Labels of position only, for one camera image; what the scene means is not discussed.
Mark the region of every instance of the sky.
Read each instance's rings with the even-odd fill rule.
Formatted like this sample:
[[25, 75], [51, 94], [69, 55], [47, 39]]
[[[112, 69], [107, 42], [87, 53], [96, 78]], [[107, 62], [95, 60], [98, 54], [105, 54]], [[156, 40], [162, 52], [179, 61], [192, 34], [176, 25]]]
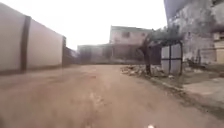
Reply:
[[67, 47], [109, 42], [111, 26], [166, 26], [163, 0], [0, 0], [67, 37]]

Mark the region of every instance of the debris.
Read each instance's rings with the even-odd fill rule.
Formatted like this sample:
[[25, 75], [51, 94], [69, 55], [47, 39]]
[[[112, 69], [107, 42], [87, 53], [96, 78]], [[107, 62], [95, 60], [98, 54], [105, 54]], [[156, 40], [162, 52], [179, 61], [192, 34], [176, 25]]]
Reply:
[[169, 75], [169, 76], [168, 76], [168, 78], [173, 79], [173, 78], [174, 78], [174, 76], [173, 76], [173, 75]]
[[224, 72], [219, 73], [219, 77], [224, 78]]
[[136, 72], [135, 71], [131, 71], [130, 73], [129, 73], [129, 75], [134, 75]]
[[205, 66], [200, 65], [199, 63], [196, 63], [196, 62], [194, 62], [194, 61], [192, 61], [190, 59], [187, 59], [187, 63], [189, 65], [189, 67], [191, 67], [191, 68], [202, 69], [202, 70], [205, 70], [206, 69]]
[[194, 69], [194, 73], [202, 73], [203, 71], [200, 69]]
[[186, 67], [184, 70], [185, 70], [186, 72], [191, 72], [191, 71], [192, 71], [192, 68], [190, 68], [190, 67]]
[[138, 75], [142, 75], [142, 71], [140, 70], [140, 71], [138, 71]]

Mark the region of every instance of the beige wall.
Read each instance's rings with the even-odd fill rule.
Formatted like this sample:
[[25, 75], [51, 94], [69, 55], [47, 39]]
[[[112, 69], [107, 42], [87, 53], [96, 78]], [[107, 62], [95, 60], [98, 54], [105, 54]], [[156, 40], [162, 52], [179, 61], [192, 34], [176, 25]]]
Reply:
[[31, 20], [28, 39], [27, 68], [41, 68], [62, 64], [62, 40], [60, 34]]
[[110, 42], [113, 44], [141, 45], [147, 36], [145, 31], [130, 32], [130, 37], [122, 36], [123, 30], [112, 30], [110, 34]]
[[215, 48], [217, 49], [216, 62], [218, 64], [224, 64], [224, 49], [220, 49], [220, 48], [224, 48], [224, 41], [215, 42]]
[[25, 16], [0, 3], [0, 71], [20, 69], [20, 42]]

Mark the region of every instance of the tree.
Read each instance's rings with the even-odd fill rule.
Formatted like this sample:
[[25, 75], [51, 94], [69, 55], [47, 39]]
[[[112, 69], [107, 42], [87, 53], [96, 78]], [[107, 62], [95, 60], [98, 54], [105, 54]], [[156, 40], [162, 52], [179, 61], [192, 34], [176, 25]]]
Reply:
[[146, 73], [151, 76], [151, 49], [158, 44], [172, 43], [174, 40], [181, 40], [179, 35], [179, 26], [172, 25], [168, 28], [149, 30], [148, 35], [143, 40], [140, 51], [144, 55], [144, 61], [146, 65]]

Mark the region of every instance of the alley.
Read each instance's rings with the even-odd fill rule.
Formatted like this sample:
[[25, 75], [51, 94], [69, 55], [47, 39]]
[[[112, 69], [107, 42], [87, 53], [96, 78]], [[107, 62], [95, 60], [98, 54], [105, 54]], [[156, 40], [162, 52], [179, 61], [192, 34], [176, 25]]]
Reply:
[[221, 120], [121, 66], [73, 66], [0, 77], [0, 128], [224, 128]]

